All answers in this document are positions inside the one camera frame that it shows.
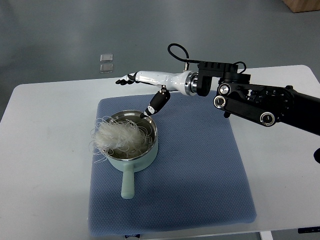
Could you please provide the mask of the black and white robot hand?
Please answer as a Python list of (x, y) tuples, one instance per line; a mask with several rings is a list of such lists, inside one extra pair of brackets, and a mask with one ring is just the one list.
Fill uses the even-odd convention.
[(159, 91), (154, 95), (140, 118), (144, 119), (157, 114), (171, 98), (170, 92), (178, 91), (186, 96), (194, 96), (196, 93), (191, 88), (191, 71), (183, 73), (168, 73), (159, 71), (138, 71), (131, 73), (117, 80), (117, 85), (131, 85), (142, 83), (159, 87)]

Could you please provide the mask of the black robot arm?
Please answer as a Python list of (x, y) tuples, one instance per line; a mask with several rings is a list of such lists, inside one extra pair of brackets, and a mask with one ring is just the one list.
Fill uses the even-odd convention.
[(209, 94), (212, 78), (218, 78), (213, 105), (224, 112), (224, 117), (235, 115), (264, 127), (284, 123), (292, 127), (320, 134), (320, 100), (285, 87), (251, 84), (249, 74), (238, 71), (241, 61), (234, 63), (190, 59), (188, 51), (178, 43), (168, 45), (168, 53), (184, 63), (197, 64), (198, 74), (185, 85), (202, 97)]

